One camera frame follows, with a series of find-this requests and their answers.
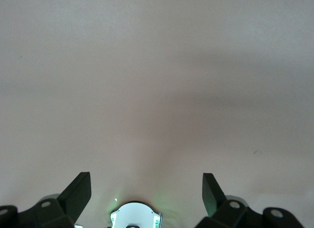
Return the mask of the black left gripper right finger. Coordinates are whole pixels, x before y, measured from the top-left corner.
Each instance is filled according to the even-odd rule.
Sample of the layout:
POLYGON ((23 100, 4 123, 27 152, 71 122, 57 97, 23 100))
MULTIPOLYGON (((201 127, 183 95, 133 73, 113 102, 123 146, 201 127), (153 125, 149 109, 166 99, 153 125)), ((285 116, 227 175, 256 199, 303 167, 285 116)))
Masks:
POLYGON ((204 173, 202 199, 207 212, 197 228, 302 228, 289 211, 267 207, 259 214, 240 199, 228 199, 212 173, 204 173))

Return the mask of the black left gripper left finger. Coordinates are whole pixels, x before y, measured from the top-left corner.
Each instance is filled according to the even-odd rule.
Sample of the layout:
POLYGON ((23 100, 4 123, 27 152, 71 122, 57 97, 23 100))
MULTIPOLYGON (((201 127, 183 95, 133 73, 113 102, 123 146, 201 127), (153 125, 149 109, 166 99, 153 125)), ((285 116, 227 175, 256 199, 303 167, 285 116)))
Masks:
POLYGON ((43 197, 19 212, 14 205, 0 207, 2 228, 73 228, 91 198, 91 177, 81 172, 60 194, 43 197))

